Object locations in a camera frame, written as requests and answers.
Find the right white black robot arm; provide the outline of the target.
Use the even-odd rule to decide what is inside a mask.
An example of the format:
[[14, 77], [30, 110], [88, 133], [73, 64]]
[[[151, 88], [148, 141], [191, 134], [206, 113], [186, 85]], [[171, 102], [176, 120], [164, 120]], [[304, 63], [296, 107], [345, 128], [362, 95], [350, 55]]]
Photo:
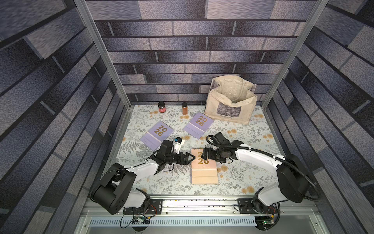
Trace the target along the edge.
[[202, 158], [221, 164], [227, 159], [252, 163], [277, 176], [277, 182], [259, 189], [252, 198], [252, 203], [260, 212], [262, 208], [278, 202], [291, 201], [301, 203], [304, 199], [319, 202], [320, 191], [298, 157], [274, 155], [252, 148], [242, 141], [229, 141], [219, 132], [206, 137], [212, 148], [205, 148]]

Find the circuit board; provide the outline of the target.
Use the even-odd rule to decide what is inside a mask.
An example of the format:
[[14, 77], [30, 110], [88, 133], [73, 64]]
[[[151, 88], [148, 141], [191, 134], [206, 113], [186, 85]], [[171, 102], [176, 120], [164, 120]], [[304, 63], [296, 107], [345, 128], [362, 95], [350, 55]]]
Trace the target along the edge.
[[151, 219], [147, 216], [135, 216], [132, 219], [132, 225], [149, 225], [151, 223]]
[[256, 216], [255, 217], [256, 228], [260, 231], [268, 231], [270, 228], [274, 227], [277, 224], [271, 217], [266, 216]]

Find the dark jar red label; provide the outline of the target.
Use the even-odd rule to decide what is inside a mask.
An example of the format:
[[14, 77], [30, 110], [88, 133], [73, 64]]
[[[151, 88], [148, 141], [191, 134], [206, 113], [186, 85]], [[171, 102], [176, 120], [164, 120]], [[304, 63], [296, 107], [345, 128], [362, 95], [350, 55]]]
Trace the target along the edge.
[[158, 109], [159, 109], [160, 113], [166, 112], [166, 105], [163, 101], [158, 102], [157, 106], [158, 106]]

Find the right circuit board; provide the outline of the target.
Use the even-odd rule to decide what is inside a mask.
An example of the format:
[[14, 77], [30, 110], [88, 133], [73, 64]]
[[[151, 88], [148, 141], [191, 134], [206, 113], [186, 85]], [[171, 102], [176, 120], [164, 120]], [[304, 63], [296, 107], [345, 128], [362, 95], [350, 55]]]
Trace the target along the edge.
[[256, 216], [255, 217], [256, 228], [260, 231], [268, 231], [270, 228], [274, 227], [277, 224], [271, 217], [266, 216]]

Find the floral patterned table mat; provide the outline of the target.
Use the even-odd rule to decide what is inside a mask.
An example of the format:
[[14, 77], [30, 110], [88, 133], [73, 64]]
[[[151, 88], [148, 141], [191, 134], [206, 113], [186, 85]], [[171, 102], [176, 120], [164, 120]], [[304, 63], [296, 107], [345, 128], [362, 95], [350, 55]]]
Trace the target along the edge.
[[[208, 147], [207, 135], [218, 132], [229, 140], [240, 140], [253, 148], [271, 154], [279, 154], [276, 137], [272, 134], [265, 115], [260, 107], [255, 107], [248, 125], [226, 121], [214, 121], [200, 138], [194, 138], [184, 131], [184, 127], [198, 112], [204, 111], [202, 105], [190, 105], [188, 114], [182, 114], [181, 105], [168, 105], [165, 113], [160, 113], [157, 106], [137, 105], [132, 109], [129, 123], [125, 126], [119, 152], [114, 162], [124, 166], [139, 164], [153, 152], [141, 142], [141, 137], [157, 122], [162, 121], [174, 129], [169, 140], [181, 137], [185, 140], [181, 152]], [[275, 182], [275, 175], [249, 162], [235, 160], [228, 165], [217, 164], [218, 182], [216, 184], [192, 184], [191, 166], [166, 166], [164, 172], [141, 179], [134, 184], [148, 194], [153, 195], [223, 195], [250, 196], [261, 187]]]

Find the left aluminium frame post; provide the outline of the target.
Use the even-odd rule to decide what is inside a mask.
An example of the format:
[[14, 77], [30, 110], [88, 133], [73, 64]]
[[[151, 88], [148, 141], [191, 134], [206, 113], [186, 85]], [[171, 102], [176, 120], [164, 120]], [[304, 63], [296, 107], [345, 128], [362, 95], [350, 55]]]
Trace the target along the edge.
[[104, 61], [104, 64], [105, 66], [107, 67], [107, 70], [109, 72], [109, 75], [111, 77], [111, 79], [113, 80], [118, 92], [119, 92], [119, 95], [120, 97], [122, 98], [122, 100], [124, 101], [124, 104], [125, 104], [125, 107], [127, 110], [130, 110], [131, 108], [131, 103], [127, 97], [127, 94], [125, 93], [125, 90], [121, 84], [121, 81], [119, 79], [119, 76], [116, 72], [116, 69], [114, 67], [114, 64], [110, 58], [110, 55], [105, 47], [105, 44], [104, 44], [104, 41], [96, 27], [96, 24], [92, 18], [92, 15], [88, 9], [88, 6], [86, 4], [86, 2], [84, 0], [74, 0], [75, 2], [75, 5], [77, 6], [77, 9], [78, 9], [78, 12], [80, 13], [82, 19], [83, 19], [83, 22], [85, 23], [87, 29], [88, 29], [88, 32], [90, 33], [95, 45], [96, 45], [96, 48], [100, 54], [100, 56], [102, 57], [103, 61]]

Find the left circuit board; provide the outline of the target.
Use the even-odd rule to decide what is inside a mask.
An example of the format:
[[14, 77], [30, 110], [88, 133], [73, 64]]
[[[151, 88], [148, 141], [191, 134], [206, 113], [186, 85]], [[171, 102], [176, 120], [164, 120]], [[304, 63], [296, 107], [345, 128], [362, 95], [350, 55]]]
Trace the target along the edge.
[[151, 219], [147, 216], [135, 216], [132, 219], [132, 225], [149, 225], [151, 223]]

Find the amber spice bottle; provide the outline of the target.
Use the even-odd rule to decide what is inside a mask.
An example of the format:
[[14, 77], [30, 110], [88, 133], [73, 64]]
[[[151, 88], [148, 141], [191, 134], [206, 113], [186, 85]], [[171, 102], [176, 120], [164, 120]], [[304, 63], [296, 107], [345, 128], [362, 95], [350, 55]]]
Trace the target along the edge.
[[187, 115], [188, 114], [188, 104], [186, 102], [182, 103], [182, 114]]

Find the peach 2026 desk calendar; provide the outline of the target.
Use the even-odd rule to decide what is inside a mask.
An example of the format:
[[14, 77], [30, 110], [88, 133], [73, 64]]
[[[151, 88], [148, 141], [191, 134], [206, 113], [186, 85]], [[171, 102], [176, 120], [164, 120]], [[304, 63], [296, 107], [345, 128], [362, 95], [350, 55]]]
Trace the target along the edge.
[[203, 149], [194, 148], [191, 154], [196, 158], [191, 163], [192, 184], [218, 184], [217, 164], [214, 160], [203, 160], [201, 155]]

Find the beige canvas tote bag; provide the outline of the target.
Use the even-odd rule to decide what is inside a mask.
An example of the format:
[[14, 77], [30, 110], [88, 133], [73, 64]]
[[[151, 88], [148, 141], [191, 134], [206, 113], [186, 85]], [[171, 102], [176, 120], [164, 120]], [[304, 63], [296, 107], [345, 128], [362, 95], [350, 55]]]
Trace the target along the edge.
[[239, 76], [213, 78], [204, 114], [215, 120], [248, 125], [257, 103], [256, 87]]

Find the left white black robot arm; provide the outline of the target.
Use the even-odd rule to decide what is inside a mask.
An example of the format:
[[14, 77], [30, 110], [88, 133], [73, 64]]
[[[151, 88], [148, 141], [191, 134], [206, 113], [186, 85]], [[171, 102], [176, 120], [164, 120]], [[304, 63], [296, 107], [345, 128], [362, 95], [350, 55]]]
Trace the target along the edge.
[[138, 165], [113, 164], [101, 175], [89, 192], [89, 198], [114, 215], [122, 208], [145, 213], [151, 206], [150, 195], [134, 189], [136, 181], [164, 171], [166, 165], [189, 165], [196, 157], [190, 153], [175, 152], [176, 141], [164, 140], [160, 148]]

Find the aluminium frame post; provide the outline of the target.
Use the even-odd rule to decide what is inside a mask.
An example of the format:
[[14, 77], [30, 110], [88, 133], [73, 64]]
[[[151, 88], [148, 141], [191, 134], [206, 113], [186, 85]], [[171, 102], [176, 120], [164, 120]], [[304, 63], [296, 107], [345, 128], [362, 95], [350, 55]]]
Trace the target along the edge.
[[130, 110], [131, 108], [131, 103], [127, 97], [127, 94], [125, 93], [125, 90], [121, 84], [121, 81], [119, 79], [119, 76], [116, 72], [116, 69], [114, 67], [114, 64], [110, 58], [110, 55], [105, 47], [105, 44], [104, 44], [104, 41], [96, 27], [96, 24], [92, 18], [92, 15], [88, 9], [88, 6], [86, 4], [86, 2], [84, 0], [74, 0], [75, 2], [75, 5], [77, 6], [77, 9], [78, 9], [78, 12], [80, 13], [82, 19], [83, 19], [83, 22], [85, 23], [87, 29], [88, 29], [88, 32], [90, 33], [95, 45], [96, 45], [96, 48], [100, 54], [100, 56], [102, 57], [103, 61], [104, 61], [104, 64], [105, 66], [107, 67], [107, 70], [109, 72], [109, 75], [111, 77], [111, 79], [113, 80], [118, 92], [119, 92], [119, 95], [120, 97], [122, 98], [122, 100], [124, 101], [124, 104], [125, 104], [125, 107], [127, 110]]
[[305, 26], [301, 30], [299, 36], [297, 37], [295, 43], [293, 44], [289, 54], [287, 55], [282, 67], [279, 70], [276, 78], [274, 79], [269, 91], [266, 94], [266, 98], [263, 101], [261, 108], [265, 110], [269, 105], [271, 99], [273, 98], [275, 91], [277, 90], [281, 80], [286, 75], [290, 65], [292, 64], [293, 60], [295, 59], [296, 55], [300, 51], [301, 47], [303, 46], [305, 40], [307, 39], [308, 35], [310, 34], [311, 30], [313, 29], [315, 23], [319, 19], [320, 15], [322, 14], [323, 10], [328, 4], [328, 0], [318, 0], [316, 5], [314, 6], [313, 10], [311, 11], [310, 16], [308, 17]]

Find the right aluminium frame post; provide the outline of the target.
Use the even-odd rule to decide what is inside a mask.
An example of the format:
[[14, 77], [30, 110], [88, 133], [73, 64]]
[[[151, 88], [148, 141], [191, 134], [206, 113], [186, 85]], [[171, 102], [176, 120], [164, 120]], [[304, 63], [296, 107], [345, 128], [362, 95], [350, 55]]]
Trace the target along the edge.
[[311, 30], [313, 29], [315, 23], [319, 19], [320, 15], [322, 14], [323, 10], [328, 4], [328, 0], [318, 0], [316, 5], [314, 6], [313, 10], [311, 11], [310, 16], [308, 17], [305, 26], [301, 30], [299, 36], [297, 37], [295, 43], [293, 44], [289, 54], [287, 55], [282, 67], [279, 70], [276, 78], [274, 79], [269, 91], [266, 94], [266, 98], [263, 101], [261, 108], [265, 110], [269, 105], [271, 99], [273, 98], [275, 91], [277, 90], [281, 80], [286, 75], [290, 65], [292, 64], [293, 60], [295, 59], [296, 55], [300, 51], [301, 47], [303, 46], [305, 40], [307, 39], [308, 35], [310, 34]]

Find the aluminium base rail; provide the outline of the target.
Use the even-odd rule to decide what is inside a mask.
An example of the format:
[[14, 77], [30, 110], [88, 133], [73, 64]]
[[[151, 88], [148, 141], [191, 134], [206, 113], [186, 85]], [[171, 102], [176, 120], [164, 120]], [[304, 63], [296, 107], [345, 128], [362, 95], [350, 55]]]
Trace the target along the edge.
[[[149, 225], [130, 225], [132, 214], [109, 214], [86, 202], [76, 234], [259, 234], [259, 214], [241, 214], [240, 196], [153, 196], [162, 199], [162, 212]], [[328, 234], [317, 206], [310, 201], [280, 204], [280, 220], [265, 234]]]

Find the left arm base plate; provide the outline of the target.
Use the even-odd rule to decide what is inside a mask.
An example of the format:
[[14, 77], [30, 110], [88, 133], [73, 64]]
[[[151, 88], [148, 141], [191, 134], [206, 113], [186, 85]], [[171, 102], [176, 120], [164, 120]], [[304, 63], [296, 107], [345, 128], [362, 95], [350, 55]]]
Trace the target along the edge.
[[162, 213], [163, 201], [163, 199], [146, 199], [139, 208], [124, 208], [123, 214], [160, 215]]

